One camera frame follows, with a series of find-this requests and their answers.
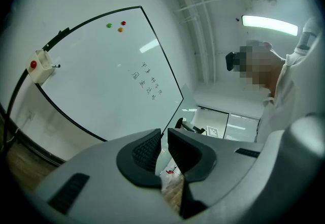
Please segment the whiteboard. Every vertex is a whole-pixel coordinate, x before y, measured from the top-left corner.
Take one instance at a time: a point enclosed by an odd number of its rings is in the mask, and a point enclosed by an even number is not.
[[[77,26],[49,55],[61,67],[38,88],[63,116],[101,140],[163,131],[183,101],[142,7]]]

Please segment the fluorescent light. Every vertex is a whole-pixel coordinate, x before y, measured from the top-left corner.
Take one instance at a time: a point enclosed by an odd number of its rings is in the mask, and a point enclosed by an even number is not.
[[[141,47],[140,48],[140,52],[141,53],[144,53],[144,52],[146,52],[146,51],[148,51],[148,50],[150,50],[150,49],[152,49],[152,48],[154,48],[154,47],[156,47],[158,45],[159,45],[158,40],[157,39],[154,39],[150,43],[147,43],[145,46]]]
[[[236,126],[236,125],[233,125],[233,124],[228,124],[227,126],[233,127],[233,128],[235,128],[235,129],[241,129],[241,130],[245,130],[245,129],[246,129],[246,128],[244,128],[244,127]]]
[[[267,28],[282,31],[294,36],[297,36],[298,34],[298,26],[280,20],[251,15],[243,15],[242,19],[244,26]]]
[[[195,112],[197,109],[182,109],[182,110],[186,112]]]

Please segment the ear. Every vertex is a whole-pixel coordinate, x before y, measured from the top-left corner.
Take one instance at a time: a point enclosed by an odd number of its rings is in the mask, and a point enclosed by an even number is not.
[[[271,51],[271,49],[272,49],[272,44],[270,44],[270,43],[268,43],[268,42],[263,42],[263,44],[265,45],[265,47],[266,47],[269,51]]]

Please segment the whiteboard frame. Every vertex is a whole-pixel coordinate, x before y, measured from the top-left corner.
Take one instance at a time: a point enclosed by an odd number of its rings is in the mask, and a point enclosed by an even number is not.
[[[117,13],[117,12],[122,12],[122,11],[126,11],[126,10],[130,10],[130,9],[136,9],[136,8],[139,8],[139,9],[141,9],[141,11],[143,12],[143,14],[144,14],[144,16],[145,16],[145,18],[147,19],[147,22],[149,23],[149,25],[150,25],[150,28],[151,28],[151,30],[152,30],[152,32],[153,32],[153,34],[155,35],[155,37],[157,38],[157,40],[158,40],[158,43],[159,43],[159,46],[160,46],[160,48],[161,48],[161,50],[162,50],[162,53],[164,54],[164,56],[165,56],[165,59],[166,59],[166,61],[167,61],[167,63],[168,63],[168,66],[169,66],[169,68],[170,68],[170,70],[171,70],[171,72],[172,72],[172,74],[173,74],[173,77],[174,77],[174,79],[175,79],[175,81],[176,81],[176,84],[177,84],[177,87],[178,87],[178,90],[179,90],[179,92],[181,93],[181,96],[182,96],[182,101],[179,103],[179,105],[178,105],[178,107],[177,107],[177,109],[175,110],[175,112],[174,112],[174,114],[173,114],[173,116],[171,117],[171,119],[169,120],[169,122],[168,122],[168,124],[166,125],[166,127],[164,128],[164,130],[161,132],[161,133],[163,133],[165,130],[166,130],[166,128],[167,128],[167,126],[169,125],[169,123],[172,121],[172,119],[173,119],[173,117],[175,116],[175,114],[176,114],[176,112],[177,112],[177,110],[179,109],[179,107],[180,107],[180,105],[182,104],[182,102],[183,102],[183,100],[184,100],[184,97],[183,97],[183,93],[182,93],[182,91],[181,91],[181,89],[180,89],[180,87],[179,87],[179,85],[178,85],[178,82],[177,82],[177,80],[176,80],[176,77],[175,77],[175,74],[174,74],[174,72],[173,72],[173,69],[172,69],[172,67],[171,67],[171,65],[170,65],[170,63],[169,63],[169,61],[168,61],[168,59],[167,59],[167,56],[166,56],[166,54],[165,54],[165,51],[164,51],[164,49],[163,49],[163,47],[162,47],[162,45],[161,45],[161,43],[160,43],[160,41],[159,41],[159,39],[158,39],[158,37],[157,37],[157,34],[156,34],[156,32],[154,31],[154,29],[153,29],[153,27],[152,27],[152,25],[151,25],[151,23],[150,23],[150,21],[149,21],[149,18],[148,18],[148,16],[146,15],[146,13],[145,13],[145,11],[143,10],[143,8],[142,8],[142,6],[135,6],[135,7],[128,7],[128,8],[122,8],[122,9],[118,9],[118,10],[115,10],[115,11],[112,11],[112,12],[108,12],[108,13],[105,13],[105,14],[102,14],[102,15],[98,15],[98,16],[96,16],[96,17],[94,17],[94,18],[91,18],[91,19],[89,19],[89,20],[87,20],[87,21],[85,21],[85,22],[83,22],[83,23],[81,23],[81,24],[79,24],[79,25],[77,25],[77,26],[75,26],[74,28],[72,28],[71,30],[69,29],[69,28],[66,28],[65,30],[63,30],[63,31],[60,31],[59,32],[59,34],[56,36],[56,37],[54,37],[51,41],[49,41],[49,43],[48,44],[46,44],[44,47],[43,47],[43,50],[44,51],[50,51],[59,41],[61,41],[63,38],[65,38],[66,36],[68,36],[70,33],[72,33],[73,31],[75,31],[75,30],[77,30],[77,29],[79,29],[80,27],[82,27],[82,26],[84,26],[84,25],[86,25],[86,24],[88,24],[88,23],[90,23],[90,22],[92,22],[92,21],[94,21],[94,20],[97,20],[97,19],[99,19],[99,18],[102,18],[102,17],[104,17],[104,16],[107,16],[107,15],[110,15],[110,14],[114,14],[114,13]],[[91,135],[91,136],[93,136],[93,137],[95,137],[95,138],[97,138],[97,139],[99,139],[99,140],[101,140],[101,141],[104,141],[104,142],[107,142],[107,140],[105,140],[104,138],[101,138],[100,136],[98,136],[98,135],[96,135],[96,134],[94,134],[93,132],[91,132],[91,131],[89,131],[89,130],[87,130],[86,128],[84,128],[83,126],[81,126],[80,124],[78,124],[77,122],[75,122],[72,118],[70,118],[68,115],[66,115],[54,102],[53,102],[53,100],[52,99],[50,99],[50,97],[45,93],[45,91],[42,89],[42,87],[41,87],[41,85],[40,84],[38,84],[38,83],[36,83],[35,84],[36,85],[36,87],[39,89],[39,91],[43,94],[43,96],[46,98],[46,100],[62,115],[62,116],[64,116],[68,121],[70,121],[72,124],[74,124],[75,126],[77,126],[78,128],[80,128],[81,130],[83,130],[83,131],[85,131],[87,134],[89,134],[89,135]]]

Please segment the red magnet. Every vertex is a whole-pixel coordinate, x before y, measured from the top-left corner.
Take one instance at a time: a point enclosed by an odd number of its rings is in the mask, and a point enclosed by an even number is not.
[[[30,67],[31,67],[32,69],[35,69],[35,68],[36,68],[36,65],[37,65],[37,62],[36,62],[35,60],[32,60],[32,61],[30,62]]]

